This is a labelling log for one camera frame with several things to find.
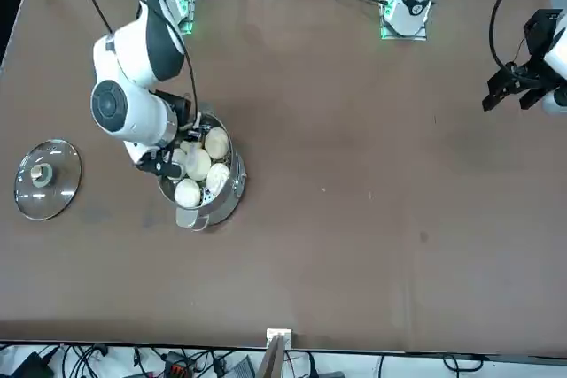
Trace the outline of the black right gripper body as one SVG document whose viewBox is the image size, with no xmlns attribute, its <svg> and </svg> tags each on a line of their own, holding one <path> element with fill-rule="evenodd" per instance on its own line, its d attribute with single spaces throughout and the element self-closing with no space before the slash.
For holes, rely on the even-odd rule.
<svg viewBox="0 0 567 378">
<path fill-rule="evenodd" d="M 179 130 L 198 129 L 200 125 L 200 112 L 191 114 L 192 103 L 190 99 L 159 89 L 155 89 L 153 94 L 165 101 L 173 109 Z"/>
</svg>

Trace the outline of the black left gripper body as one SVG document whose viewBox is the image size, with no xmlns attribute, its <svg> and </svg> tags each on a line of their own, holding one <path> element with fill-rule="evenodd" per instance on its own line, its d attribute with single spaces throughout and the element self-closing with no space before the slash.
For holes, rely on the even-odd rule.
<svg viewBox="0 0 567 378">
<path fill-rule="evenodd" d="M 524 24 L 529 58 L 521 65 L 565 68 L 565 9 L 538 9 Z"/>
</svg>

